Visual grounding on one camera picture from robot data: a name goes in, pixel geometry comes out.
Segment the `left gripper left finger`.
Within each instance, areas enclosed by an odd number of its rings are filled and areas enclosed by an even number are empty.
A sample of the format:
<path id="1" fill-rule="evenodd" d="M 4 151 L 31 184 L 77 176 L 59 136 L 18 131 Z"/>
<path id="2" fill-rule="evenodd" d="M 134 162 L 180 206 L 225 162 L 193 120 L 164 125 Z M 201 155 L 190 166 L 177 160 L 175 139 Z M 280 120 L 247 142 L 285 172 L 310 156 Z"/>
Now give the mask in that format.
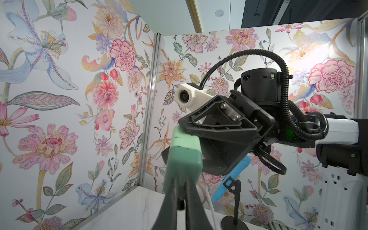
<path id="1" fill-rule="evenodd" d="M 177 229 L 178 191 L 178 178 L 172 177 L 152 230 Z"/>

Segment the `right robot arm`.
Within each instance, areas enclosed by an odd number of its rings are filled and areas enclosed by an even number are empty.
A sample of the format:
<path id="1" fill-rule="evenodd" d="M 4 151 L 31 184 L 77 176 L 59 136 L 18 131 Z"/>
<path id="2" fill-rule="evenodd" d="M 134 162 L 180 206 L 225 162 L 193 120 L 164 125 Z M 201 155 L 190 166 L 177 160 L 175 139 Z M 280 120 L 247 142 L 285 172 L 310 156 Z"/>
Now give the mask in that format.
<path id="1" fill-rule="evenodd" d="M 229 97 L 205 91 L 207 80 L 223 64 L 250 55 L 267 57 L 279 69 L 244 72 Z M 368 189 L 368 122 L 334 113 L 303 113 L 288 99 L 292 77 L 283 58 L 271 51 L 236 52 L 220 60 L 200 84 L 178 87 L 174 99 L 190 112 L 179 125 L 185 133 L 199 137 L 205 172 L 225 177 L 214 200 L 229 191 L 239 201 L 238 175 L 248 153 L 284 175 L 286 166 L 271 155 L 272 144 L 314 148 L 324 171 L 321 209 L 301 212 L 302 202 L 311 195 L 310 189 L 303 188 L 295 190 L 297 200 L 284 198 L 287 214 L 302 230 L 361 230 Z"/>

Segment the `green charger adapter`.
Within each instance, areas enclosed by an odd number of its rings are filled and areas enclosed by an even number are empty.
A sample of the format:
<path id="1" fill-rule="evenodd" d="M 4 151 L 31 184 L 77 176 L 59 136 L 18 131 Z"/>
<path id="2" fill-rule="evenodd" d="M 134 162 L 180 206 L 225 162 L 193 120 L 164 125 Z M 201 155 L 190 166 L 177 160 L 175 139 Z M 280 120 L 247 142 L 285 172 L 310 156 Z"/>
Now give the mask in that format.
<path id="1" fill-rule="evenodd" d="M 178 179 L 178 197 L 185 198 L 185 184 L 189 178 L 197 182 L 202 174 L 203 160 L 200 139 L 197 136 L 186 134 L 177 125 L 172 132 L 171 145 L 168 148 L 163 191 L 167 193 L 171 179 Z"/>

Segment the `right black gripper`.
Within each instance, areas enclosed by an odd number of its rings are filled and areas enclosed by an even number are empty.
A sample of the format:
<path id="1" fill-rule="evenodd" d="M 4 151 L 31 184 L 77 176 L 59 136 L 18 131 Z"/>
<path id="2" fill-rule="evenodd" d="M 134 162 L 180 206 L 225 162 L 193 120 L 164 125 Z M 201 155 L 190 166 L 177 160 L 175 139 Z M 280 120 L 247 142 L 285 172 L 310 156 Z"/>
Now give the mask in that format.
<path id="1" fill-rule="evenodd" d="M 270 170 L 284 175 L 286 167 L 270 155 L 281 131 L 281 73 L 272 68 L 244 72 L 229 96 L 210 96 L 192 83 L 178 87 L 178 104 L 189 114 L 182 130 L 199 137 L 203 170 L 227 175 L 253 153 Z"/>

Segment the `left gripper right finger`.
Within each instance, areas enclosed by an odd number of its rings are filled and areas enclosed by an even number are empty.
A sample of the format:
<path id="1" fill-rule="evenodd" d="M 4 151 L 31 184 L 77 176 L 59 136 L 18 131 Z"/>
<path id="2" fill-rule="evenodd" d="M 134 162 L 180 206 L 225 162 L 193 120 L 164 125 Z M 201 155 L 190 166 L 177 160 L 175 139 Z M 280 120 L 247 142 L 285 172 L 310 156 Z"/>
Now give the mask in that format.
<path id="1" fill-rule="evenodd" d="M 185 212 L 186 230 L 213 230 L 191 178 L 185 183 Z"/>

